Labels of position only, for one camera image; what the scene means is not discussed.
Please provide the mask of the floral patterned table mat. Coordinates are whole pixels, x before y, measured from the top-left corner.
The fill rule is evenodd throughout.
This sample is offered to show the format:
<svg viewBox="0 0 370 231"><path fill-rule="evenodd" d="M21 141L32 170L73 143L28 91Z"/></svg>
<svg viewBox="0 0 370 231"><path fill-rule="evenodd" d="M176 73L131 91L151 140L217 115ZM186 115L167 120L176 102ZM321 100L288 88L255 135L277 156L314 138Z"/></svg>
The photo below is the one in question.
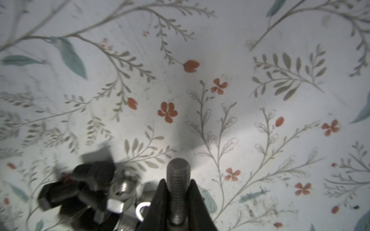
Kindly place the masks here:
<svg viewBox="0 0 370 231"><path fill-rule="evenodd" d="M220 231L370 228L369 1L1 1L1 229L42 188L184 158Z"/></svg>

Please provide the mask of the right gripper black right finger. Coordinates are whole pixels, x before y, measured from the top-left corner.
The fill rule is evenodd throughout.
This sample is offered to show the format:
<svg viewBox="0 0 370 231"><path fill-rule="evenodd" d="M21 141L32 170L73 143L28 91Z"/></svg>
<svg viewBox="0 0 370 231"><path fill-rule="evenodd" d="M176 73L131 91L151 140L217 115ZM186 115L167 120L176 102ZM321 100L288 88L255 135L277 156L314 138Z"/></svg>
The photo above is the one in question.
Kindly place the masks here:
<svg viewBox="0 0 370 231"><path fill-rule="evenodd" d="M190 231L218 231L206 208L195 180L188 189L188 226Z"/></svg>

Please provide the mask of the pile of screws and nuts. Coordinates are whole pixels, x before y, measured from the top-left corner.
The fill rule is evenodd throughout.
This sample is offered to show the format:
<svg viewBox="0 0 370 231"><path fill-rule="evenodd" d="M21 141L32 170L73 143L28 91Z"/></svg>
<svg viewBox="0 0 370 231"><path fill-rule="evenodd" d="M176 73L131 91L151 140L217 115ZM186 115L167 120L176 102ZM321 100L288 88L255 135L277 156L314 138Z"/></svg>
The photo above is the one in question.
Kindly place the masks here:
<svg viewBox="0 0 370 231"><path fill-rule="evenodd" d="M130 166L81 164L69 178L43 186L37 202L43 211L59 208L74 231L134 231L155 194L140 180Z"/></svg>

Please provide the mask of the grey threaded bolt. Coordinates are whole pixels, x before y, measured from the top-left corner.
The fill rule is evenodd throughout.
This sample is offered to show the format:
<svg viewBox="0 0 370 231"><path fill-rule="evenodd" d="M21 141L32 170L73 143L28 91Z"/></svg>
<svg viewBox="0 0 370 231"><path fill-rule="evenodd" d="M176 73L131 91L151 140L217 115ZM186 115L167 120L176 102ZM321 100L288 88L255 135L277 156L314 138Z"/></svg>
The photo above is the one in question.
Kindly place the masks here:
<svg viewBox="0 0 370 231"><path fill-rule="evenodd" d="M168 220L172 225L183 224L188 217L188 188L190 164L175 158L167 165Z"/></svg>

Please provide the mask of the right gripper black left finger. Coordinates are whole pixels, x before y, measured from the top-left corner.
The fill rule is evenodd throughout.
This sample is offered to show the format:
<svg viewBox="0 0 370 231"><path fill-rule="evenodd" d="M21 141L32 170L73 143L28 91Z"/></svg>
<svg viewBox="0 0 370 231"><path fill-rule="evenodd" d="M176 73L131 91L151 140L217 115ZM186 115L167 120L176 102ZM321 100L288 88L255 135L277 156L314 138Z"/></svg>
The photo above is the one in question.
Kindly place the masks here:
<svg viewBox="0 0 370 231"><path fill-rule="evenodd" d="M137 231L166 231L167 230L168 190L166 180L161 179L149 211L144 220L138 225Z"/></svg>

